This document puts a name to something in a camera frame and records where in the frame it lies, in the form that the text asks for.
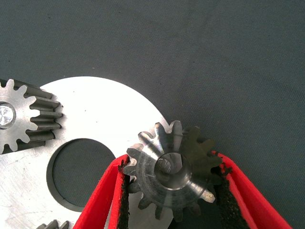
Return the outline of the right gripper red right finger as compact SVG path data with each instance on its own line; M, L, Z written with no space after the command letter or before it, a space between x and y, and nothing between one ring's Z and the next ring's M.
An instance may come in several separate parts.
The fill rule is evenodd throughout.
M225 176L229 190L237 201L241 215L251 229L290 229L291 226L267 201L244 172L227 156L212 151L222 159L221 171L232 170Z

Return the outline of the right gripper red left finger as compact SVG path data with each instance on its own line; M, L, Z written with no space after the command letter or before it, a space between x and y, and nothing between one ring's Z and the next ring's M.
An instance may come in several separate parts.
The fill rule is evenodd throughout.
M74 225L75 229L103 229L107 218L110 218L109 229L128 228L130 177L123 173L128 162L125 154L110 163Z

